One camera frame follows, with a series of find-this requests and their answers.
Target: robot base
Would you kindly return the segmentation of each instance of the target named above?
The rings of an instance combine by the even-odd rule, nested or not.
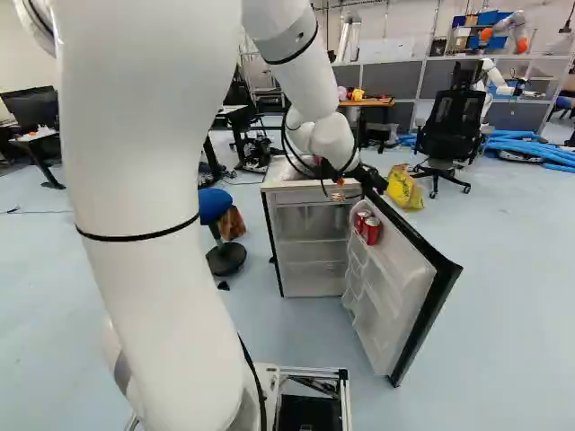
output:
[[[269,364],[255,368],[267,395],[268,431],[351,431],[348,370]],[[139,422],[132,416],[124,431],[143,430]]]

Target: box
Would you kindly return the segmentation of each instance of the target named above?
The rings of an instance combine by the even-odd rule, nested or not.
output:
[[[453,22],[451,23],[451,28],[461,27],[465,25],[465,17],[463,15],[457,15],[453,17]]]
[[[469,27],[457,27],[453,30],[453,35],[456,38],[468,38],[471,34]]]
[[[482,12],[477,16],[477,25],[493,25],[498,21],[499,11]]]
[[[465,16],[465,25],[477,25],[477,15]]]
[[[507,36],[495,36],[495,37],[489,39],[489,43],[487,44],[487,48],[491,48],[491,49],[505,48],[505,42],[507,42]]]
[[[467,47],[469,49],[478,49],[479,48],[479,36],[475,35],[472,36],[467,40]]]

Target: blue stool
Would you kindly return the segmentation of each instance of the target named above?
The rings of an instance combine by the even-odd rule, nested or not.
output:
[[[247,251],[237,242],[223,242],[217,228],[217,221],[233,206],[234,201],[227,191],[222,189],[198,190],[199,223],[209,226],[217,246],[208,252],[209,269],[219,277],[235,273],[245,262]],[[218,288],[228,290],[227,283],[220,283]]]

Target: black office chair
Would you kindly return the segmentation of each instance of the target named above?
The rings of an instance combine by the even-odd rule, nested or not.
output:
[[[247,132],[252,127],[252,124],[260,122],[263,133],[268,137],[265,127],[263,126],[263,115],[258,112],[255,103],[253,102],[252,96],[250,95],[250,89],[248,84],[242,77],[240,69],[237,66],[234,72],[234,78],[230,84],[230,88],[227,91],[226,98],[224,99],[225,105],[247,105],[243,110],[238,110],[236,112],[231,112],[227,117],[231,123],[234,123],[237,128],[239,128],[240,133],[243,133],[243,140],[247,140]]]
[[[466,88],[438,92],[433,109],[425,126],[418,124],[415,154],[421,152],[429,156],[428,166],[421,163],[414,166],[413,178],[433,177],[433,190],[430,198],[438,194],[439,177],[460,186],[465,194],[471,191],[471,184],[456,178],[456,169],[462,166],[455,161],[468,164],[473,162],[479,150],[482,107],[485,92]]]

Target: computer monitor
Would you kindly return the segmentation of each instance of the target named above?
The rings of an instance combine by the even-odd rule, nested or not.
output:
[[[48,126],[58,129],[58,94],[54,87],[34,87],[0,93],[8,111],[14,115],[21,133]]]

